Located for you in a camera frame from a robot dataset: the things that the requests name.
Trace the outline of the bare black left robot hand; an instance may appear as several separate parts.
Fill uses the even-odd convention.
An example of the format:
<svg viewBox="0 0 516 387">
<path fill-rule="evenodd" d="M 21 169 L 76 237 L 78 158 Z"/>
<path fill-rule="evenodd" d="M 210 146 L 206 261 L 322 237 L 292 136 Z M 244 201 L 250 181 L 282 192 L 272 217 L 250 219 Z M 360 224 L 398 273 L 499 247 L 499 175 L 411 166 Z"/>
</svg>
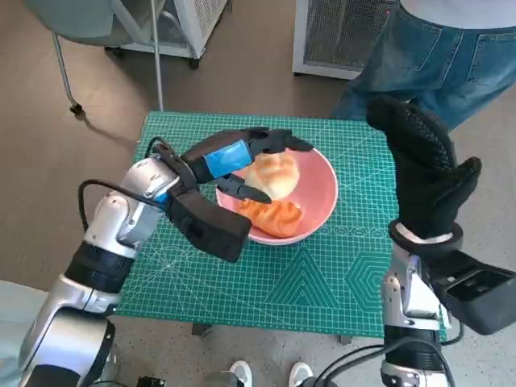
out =
<svg viewBox="0 0 516 387">
<path fill-rule="evenodd" d="M 271 203 L 265 192 L 245 185 L 234 172 L 244 169 L 261 154 L 276 154 L 291 149 L 308 152 L 313 145 L 292 134 L 291 130 L 249 127 L 219 131 L 195 144 L 181 155 L 198 184 L 216 182 L 223 193 L 244 200 Z"/>
</svg>

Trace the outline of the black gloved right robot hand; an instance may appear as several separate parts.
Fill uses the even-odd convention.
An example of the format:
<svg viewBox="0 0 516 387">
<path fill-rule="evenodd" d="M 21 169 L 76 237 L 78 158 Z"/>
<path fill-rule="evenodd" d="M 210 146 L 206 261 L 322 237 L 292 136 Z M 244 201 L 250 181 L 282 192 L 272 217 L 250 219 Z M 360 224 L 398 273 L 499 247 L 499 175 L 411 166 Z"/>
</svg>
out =
<svg viewBox="0 0 516 387">
<path fill-rule="evenodd" d="M 481 160 L 458 163 L 444 125 L 414 104 L 377 97 L 368 103 L 366 120 L 385 134 L 393 156 L 402 230 L 420 240 L 450 235 L 477 186 Z"/>
</svg>

